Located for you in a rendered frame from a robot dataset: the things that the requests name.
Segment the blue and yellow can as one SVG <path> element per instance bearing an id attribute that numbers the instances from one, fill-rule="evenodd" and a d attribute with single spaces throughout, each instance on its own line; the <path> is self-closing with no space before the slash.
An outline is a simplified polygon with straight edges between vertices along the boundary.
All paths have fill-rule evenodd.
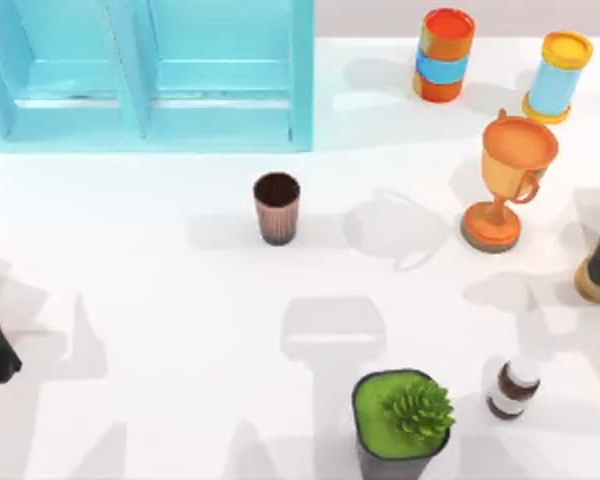
<path id="1" fill-rule="evenodd" d="M 570 113 L 580 75 L 592 54 L 590 40 L 578 32 L 546 34 L 541 63 L 523 99 L 524 114 L 543 124 L 563 122 Z"/>

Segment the green plant in grey pot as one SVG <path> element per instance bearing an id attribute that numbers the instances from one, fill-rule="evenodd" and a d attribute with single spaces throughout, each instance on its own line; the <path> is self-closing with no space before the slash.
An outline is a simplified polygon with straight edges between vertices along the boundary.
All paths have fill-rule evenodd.
<path id="1" fill-rule="evenodd" d="M 363 376 L 351 402 L 363 480 L 420 480 L 455 423 L 448 390 L 415 369 Z"/>

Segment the orange trophy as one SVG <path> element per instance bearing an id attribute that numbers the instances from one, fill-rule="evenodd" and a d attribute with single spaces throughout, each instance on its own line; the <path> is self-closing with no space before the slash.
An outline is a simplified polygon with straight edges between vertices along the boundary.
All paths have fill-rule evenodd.
<path id="1" fill-rule="evenodd" d="M 545 125 L 498 111 L 482 135 L 481 172 L 493 199 L 477 202 L 464 212 L 461 233 L 475 249 L 502 253 L 513 248 L 521 220 L 509 205 L 531 202 L 540 181 L 558 154 L 557 138 Z"/>

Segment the orange and blue can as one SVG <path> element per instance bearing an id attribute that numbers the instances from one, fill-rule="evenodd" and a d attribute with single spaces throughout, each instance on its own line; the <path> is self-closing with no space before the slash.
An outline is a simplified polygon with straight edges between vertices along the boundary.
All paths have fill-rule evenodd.
<path id="1" fill-rule="evenodd" d="M 424 16 L 413 77 L 420 98 L 446 103 L 459 96 L 474 34 L 474 20 L 462 10 L 436 8 Z"/>

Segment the brown ribbed cup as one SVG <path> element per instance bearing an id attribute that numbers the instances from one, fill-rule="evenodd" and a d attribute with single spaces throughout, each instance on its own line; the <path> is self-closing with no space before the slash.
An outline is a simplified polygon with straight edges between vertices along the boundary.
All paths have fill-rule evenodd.
<path id="1" fill-rule="evenodd" d="M 253 186 L 253 197 L 262 239 L 273 246 L 290 243 L 297 230 L 300 185 L 286 172 L 262 175 Z"/>

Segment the brown and white bottle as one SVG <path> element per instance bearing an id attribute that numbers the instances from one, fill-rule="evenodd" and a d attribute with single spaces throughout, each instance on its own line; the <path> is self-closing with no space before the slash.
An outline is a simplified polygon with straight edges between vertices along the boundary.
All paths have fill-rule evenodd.
<path id="1" fill-rule="evenodd" d="M 516 356 L 500 368 L 487 392 L 487 406 L 497 418 L 514 420 L 524 413 L 540 384 L 538 363 L 527 356 Z"/>

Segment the light blue rack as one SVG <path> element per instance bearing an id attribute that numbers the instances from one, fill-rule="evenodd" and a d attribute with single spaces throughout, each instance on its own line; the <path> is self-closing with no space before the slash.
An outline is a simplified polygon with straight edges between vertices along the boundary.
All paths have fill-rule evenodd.
<path id="1" fill-rule="evenodd" d="M 313 145 L 315 0 L 0 0 L 0 153 Z"/>

